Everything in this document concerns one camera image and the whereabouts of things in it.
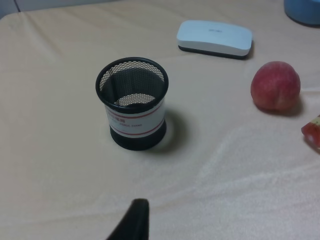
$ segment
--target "white case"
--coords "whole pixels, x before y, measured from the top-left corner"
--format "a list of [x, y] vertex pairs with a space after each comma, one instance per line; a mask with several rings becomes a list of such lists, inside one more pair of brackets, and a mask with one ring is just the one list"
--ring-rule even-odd
[[244, 59], [251, 49], [253, 34], [245, 27], [228, 23], [187, 20], [176, 38], [183, 51]]

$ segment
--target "red package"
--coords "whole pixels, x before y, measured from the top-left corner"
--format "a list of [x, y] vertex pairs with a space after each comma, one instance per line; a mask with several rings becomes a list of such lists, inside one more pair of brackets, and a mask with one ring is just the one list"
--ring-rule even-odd
[[320, 148], [320, 115], [301, 128], [307, 140]]

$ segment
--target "black mesh pen holder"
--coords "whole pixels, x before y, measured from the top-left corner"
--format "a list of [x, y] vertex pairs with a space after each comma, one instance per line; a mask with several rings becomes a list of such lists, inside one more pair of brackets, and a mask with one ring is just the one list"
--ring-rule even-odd
[[168, 85], [166, 71], [142, 57], [119, 59], [100, 72], [95, 89], [118, 145], [140, 151], [161, 141], [167, 129], [164, 97]]

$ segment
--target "peach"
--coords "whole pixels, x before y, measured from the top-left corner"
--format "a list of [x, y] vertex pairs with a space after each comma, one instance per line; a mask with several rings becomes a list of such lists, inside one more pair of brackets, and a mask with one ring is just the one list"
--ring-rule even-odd
[[251, 83], [254, 104], [265, 110], [285, 111], [292, 108], [300, 94], [300, 78], [294, 68], [283, 61], [263, 65]]

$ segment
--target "pen holder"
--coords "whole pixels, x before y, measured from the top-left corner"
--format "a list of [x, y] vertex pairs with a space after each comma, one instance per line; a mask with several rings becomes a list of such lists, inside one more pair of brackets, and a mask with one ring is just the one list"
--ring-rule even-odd
[[156, 62], [127, 57], [107, 65], [95, 88], [105, 104], [113, 140], [129, 150], [158, 144], [167, 129], [164, 97], [169, 86], [166, 71]]

